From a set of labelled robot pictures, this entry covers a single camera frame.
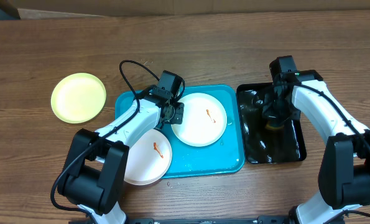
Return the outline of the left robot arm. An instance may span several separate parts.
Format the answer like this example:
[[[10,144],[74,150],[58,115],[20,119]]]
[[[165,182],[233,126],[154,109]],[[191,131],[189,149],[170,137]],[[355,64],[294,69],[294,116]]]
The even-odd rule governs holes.
[[[55,194],[66,197],[88,223],[125,223],[118,198],[124,182],[129,150],[156,126],[180,124],[183,116],[185,81],[164,71],[158,84],[134,95],[132,106],[119,118],[97,131],[79,130],[73,137],[61,174],[50,194],[61,210]]]

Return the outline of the white plate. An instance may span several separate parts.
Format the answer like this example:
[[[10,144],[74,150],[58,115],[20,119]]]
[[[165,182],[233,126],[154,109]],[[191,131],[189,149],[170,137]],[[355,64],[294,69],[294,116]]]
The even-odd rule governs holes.
[[[124,181],[132,185],[152,184],[168,171],[171,161],[169,140],[151,129],[130,148]]]
[[[192,93],[179,100],[184,104],[181,124],[172,124],[172,131],[181,142],[194,147],[213,144],[222,137],[227,114],[223,105],[206,93]]]

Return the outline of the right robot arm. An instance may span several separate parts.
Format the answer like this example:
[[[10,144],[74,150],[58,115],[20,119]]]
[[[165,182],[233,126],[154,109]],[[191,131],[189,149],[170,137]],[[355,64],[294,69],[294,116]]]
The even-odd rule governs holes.
[[[279,130],[303,113],[325,142],[318,192],[289,212],[287,223],[343,223],[370,205],[370,129],[333,97],[315,70],[300,71],[292,56],[269,65],[272,85],[257,97],[266,129]]]

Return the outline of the yellow-green plate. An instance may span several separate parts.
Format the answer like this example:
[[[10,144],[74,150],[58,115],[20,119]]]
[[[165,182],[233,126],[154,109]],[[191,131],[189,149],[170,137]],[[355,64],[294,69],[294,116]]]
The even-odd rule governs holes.
[[[53,89],[50,99],[55,116],[70,124],[93,119],[105,103],[103,82],[89,73],[74,73],[63,78]]]

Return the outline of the yellow green sponge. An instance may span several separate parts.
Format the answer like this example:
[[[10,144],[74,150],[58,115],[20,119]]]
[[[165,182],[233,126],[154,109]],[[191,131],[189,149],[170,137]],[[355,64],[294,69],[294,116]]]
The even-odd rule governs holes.
[[[282,129],[284,127],[283,124],[280,124],[280,123],[276,123],[276,122],[273,122],[273,121],[268,121],[265,125],[265,128],[268,129],[268,130],[272,130],[272,131],[275,131],[275,130],[279,130],[279,129]]]

